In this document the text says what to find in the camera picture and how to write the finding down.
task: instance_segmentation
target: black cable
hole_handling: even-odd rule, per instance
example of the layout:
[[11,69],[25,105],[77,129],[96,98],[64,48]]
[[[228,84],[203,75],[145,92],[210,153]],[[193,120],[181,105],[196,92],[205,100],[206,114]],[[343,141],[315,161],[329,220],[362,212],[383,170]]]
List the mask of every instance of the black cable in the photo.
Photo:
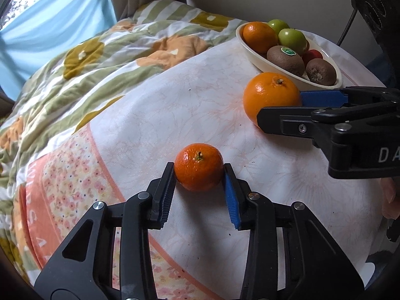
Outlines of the black cable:
[[349,19],[349,21],[348,21],[343,33],[341,34],[341,37],[339,38],[339,41],[337,42],[337,46],[340,46],[342,44],[343,40],[345,39],[345,37],[346,37],[350,27],[351,27],[351,24],[353,23],[353,20],[356,17],[356,14],[357,14],[357,8],[354,8],[353,9],[353,13],[350,16],[350,19]]

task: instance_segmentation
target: orange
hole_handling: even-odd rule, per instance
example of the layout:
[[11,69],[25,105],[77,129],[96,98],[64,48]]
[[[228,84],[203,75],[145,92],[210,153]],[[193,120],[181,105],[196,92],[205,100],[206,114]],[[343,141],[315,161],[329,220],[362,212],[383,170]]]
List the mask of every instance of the orange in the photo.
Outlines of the orange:
[[250,22],[243,29],[244,42],[255,52],[265,54],[278,44],[277,33],[266,23]]
[[254,124],[261,108],[279,106],[301,106],[300,91],[290,79],[265,72],[249,81],[243,93],[243,108]]
[[223,174],[223,157],[212,145],[190,144],[176,156],[176,179],[189,191],[209,190],[218,185]]

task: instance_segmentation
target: bowl of fruit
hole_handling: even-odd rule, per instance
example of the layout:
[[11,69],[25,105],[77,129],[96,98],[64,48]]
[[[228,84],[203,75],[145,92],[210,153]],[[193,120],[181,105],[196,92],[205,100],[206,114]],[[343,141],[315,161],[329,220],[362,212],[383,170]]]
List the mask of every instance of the bowl of fruit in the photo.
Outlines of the bowl of fruit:
[[330,90],[343,84],[342,73],[328,53],[282,20],[245,23],[237,28],[236,37],[258,69],[289,77],[300,91]]

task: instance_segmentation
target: green apple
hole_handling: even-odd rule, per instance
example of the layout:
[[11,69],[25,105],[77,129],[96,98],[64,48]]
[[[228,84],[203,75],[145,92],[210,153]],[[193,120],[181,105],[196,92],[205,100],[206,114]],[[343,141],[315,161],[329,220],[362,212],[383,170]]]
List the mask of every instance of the green apple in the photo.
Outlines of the green apple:
[[307,39],[304,34],[296,29],[282,29],[278,35],[279,45],[283,45],[294,50],[302,56],[307,50]]
[[273,19],[267,24],[276,32],[277,35],[281,32],[282,29],[290,28],[289,25],[280,19]]

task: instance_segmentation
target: light blue fabric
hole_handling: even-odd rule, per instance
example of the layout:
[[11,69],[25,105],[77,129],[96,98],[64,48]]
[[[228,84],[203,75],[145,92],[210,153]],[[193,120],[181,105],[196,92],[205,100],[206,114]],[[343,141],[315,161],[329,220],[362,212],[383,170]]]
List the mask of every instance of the light blue fabric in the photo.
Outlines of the light blue fabric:
[[0,86],[16,100],[55,56],[117,22],[111,0],[37,0],[0,31]]

